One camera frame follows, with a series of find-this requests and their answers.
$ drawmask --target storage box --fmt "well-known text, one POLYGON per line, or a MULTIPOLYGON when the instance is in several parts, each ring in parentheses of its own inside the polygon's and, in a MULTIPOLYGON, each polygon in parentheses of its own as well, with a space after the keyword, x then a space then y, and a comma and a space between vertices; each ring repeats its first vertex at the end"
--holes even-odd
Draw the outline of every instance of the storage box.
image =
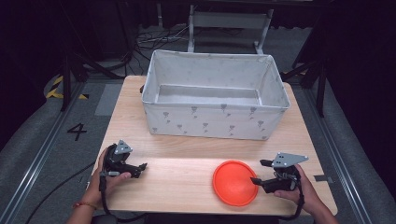
POLYGON ((270 55, 155 50, 142 94, 149 131, 269 138, 289 97, 270 55))

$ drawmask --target gray carpet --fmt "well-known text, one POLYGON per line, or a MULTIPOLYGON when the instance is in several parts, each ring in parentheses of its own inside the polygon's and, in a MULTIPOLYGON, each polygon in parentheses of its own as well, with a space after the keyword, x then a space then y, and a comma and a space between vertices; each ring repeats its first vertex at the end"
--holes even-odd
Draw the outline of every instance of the gray carpet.
MULTIPOLYGON (((141 30, 141 32, 156 30, 161 30, 161 28, 152 27, 149 30, 141 30)), ((264 43, 264 53, 273 55, 279 71, 289 71, 309 32, 309 29, 271 29, 264 43)), ((195 38, 195 51, 255 53, 252 46, 253 41, 256 40, 255 36, 257 36, 257 32, 253 31, 242 31, 237 34, 218 30, 202 31, 195 38)), ((180 39, 177 42, 164 45, 162 49, 186 51, 187 41, 180 39)), ((151 52, 152 50, 142 51, 147 57, 150 57, 151 52)), ((120 76, 125 76, 125 70, 127 75, 146 74, 149 61, 139 54, 135 53, 134 55, 136 58, 130 61, 130 66, 117 69, 114 72, 120 76)), ((298 81, 298 78, 289 80, 290 83, 296 81, 298 81)), ((89 94, 89 99, 76 100, 73 104, 42 170, 29 194, 23 200, 21 209, 16 214, 13 223, 25 223, 38 203, 50 191, 67 177, 96 159, 120 92, 120 85, 121 81, 110 80, 101 74, 90 75, 90 79, 80 92, 89 94), (83 130, 87 132, 82 133, 76 141, 77 135, 67 131, 78 124, 83 124, 83 130)), ((306 96, 308 91, 311 94, 310 92, 315 93, 316 90, 315 88, 313 90, 303 90, 296 84, 292 84, 292 87, 325 175, 332 179, 333 183, 329 185, 339 210, 337 218, 340 223, 359 223, 339 174, 334 169, 330 150, 325 144, 325 136, 315 119, 314 113, 316 111, 311 109, 309 99, 306 96)), ((394 200, 370 162, 368 162, 359 141, 344 117, 342 109, 333 97, 330 85, 327 86, 324 103, 324 122, 328 125, 335 144, 345 159, 371 220, 373 223, 393 223, 392 219, 396 216, 394 200)), ((1 151, 0 169, 3 171, 0 175, 1 211, 5 210, 21 183, 24 173, 46 140, 53 122, 59 116, 61 106, 62 99, 48 99, 46 104, 21 126, 1 151)), ((71 213, 71 204, 83 194, 91 171, 92 168, 87 169, 57 189, 39 207, 30 223, 64 223, 71 213)), ((135 216, 132 213, 118 213, 118 215, 135 216)), ((312 222, 311 217, 299 217, 291 223, 312 222)))

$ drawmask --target gray floor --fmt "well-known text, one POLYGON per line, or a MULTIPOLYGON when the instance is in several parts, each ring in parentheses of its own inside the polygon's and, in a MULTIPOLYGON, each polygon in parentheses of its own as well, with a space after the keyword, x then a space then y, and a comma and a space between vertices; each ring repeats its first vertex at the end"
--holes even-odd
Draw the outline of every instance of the gray floor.
MULTIPOLYGON (((161 31, 161 28, 141 30, 153 31, 161 31)), ((270 29, 265 40, 264 53, 273 55, 279 71, 289 71, 309 32, 309 29, 270 29)), ((247 30, 202 31, 195 37, 195 51, 255 53, 252 46, 256 40, 255 36, 258 36, 257 32, 247 30)), ((184 35, 177 42, 164 45, 162 49, 186 51, 187 41, 184 38, 187 37, 188 35, 184 35)), ((147 57, 150 57, 151 52, 152 50, 142 51, 147 57)), ((139 54, 135 54, 135 57, 130 61, 130 66, 126 67, 126 74, 146 74, 149 61, 139 54)), ((114 72, 124 76, 125 68, 114 72)), ((44 94, 52 82, 53 80, 49 81, 47 88, 43 90, 44 94)), ((366 158, 332 94, 331 86, 328 84, 326 87, 325 118, 321 119, 312 107, 315 88, 301 89, 297 84, 297 77, 288 82, 293 87, 325 175, 331 179, 329 185, 337 203, 337 219, 340 223, 394 223, 394 199, 366 158), (346 173, 340 173, 339 167, 346 167, 346 173)), ((74 84, 75 90, 81 90, 77 94, 89 94, 89 99, 77 99, 67 113, 62 114, 59 112, 62 99, 49 98, 46 104, 20 127, 0 154, 0 170, 3 171, 0 175, 0 210, 6 211, 0 223, 25 223, 49 192, 96 159, 121 83, 120 80, 111 80, 101 74, 91 74, 87 83, 74 84), (56 122, 61 124, 59 130, 52 129, 56 122), (87 132, 82 133, 76 141, 76 134, 67 131, 78 124, 83 124, 83 130, 87 132), (49 139, 51 131, 56 134, 49 139), (35 173, 38 175, 29 176, 29 188, 19 189, 20 184, 26 182, 24 178, 30 174, 31 164, 37 155, 43 154, 44 145, 49 146, 49 150, 47 156, 40 157, 44 163, 36 169, 35 173), (10 203, 17 199, 19 203, 10 203)), ((90 167, 55 190, 36 210, 30 223, 65 222, 71 213, 71 204, 83 194, 91 171, 90 167)), ((118 215, 132 217, 136 213, 118 215)), ((312 222, 311 217, 299 217, 290 223, 312 222)))

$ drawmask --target wooden table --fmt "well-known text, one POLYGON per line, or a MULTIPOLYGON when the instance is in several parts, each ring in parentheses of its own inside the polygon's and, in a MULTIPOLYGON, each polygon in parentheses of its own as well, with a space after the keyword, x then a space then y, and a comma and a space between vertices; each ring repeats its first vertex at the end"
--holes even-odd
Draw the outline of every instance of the wooden table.
POLYGON ((145 81, 146 77, 125 78, 100 150, 123 139, 134 149, 127 163, 147 162, 148 168, 114 190, 107 199, 110 210, 292 215, 294 203, 266 194, 261 187, 256 199, 242 207, 223 203, 212 188, 212 175, 225 161, 242 161, 266 180, 274 178, 274 170, 261 166, 260 160, 285 152, 309 157, 301 165, 319 197, 337 213, 328 183, 315 181, 314 175, 323 175, 323 170, 290 85, 285 84, 290 109, 269 140, 255 141, 150 134, 139 92, 145 81))

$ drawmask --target black and yellow tape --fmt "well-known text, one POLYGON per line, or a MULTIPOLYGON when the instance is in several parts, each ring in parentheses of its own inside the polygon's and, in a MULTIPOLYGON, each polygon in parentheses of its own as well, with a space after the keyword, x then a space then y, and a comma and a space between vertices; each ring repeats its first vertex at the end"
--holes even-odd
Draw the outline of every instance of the black and yellow tape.
MULTIPOLYGON (((56 92, 61 82, 64 80, 64 76, 59 75, 52 84, 49 92, 47 93, 47 98, 60 98, 63 99, 64 95, 62 93, 56 92)), ((78 99, 80 100, 88 100, 90 98, 89 94, 81 94, 78 99)))

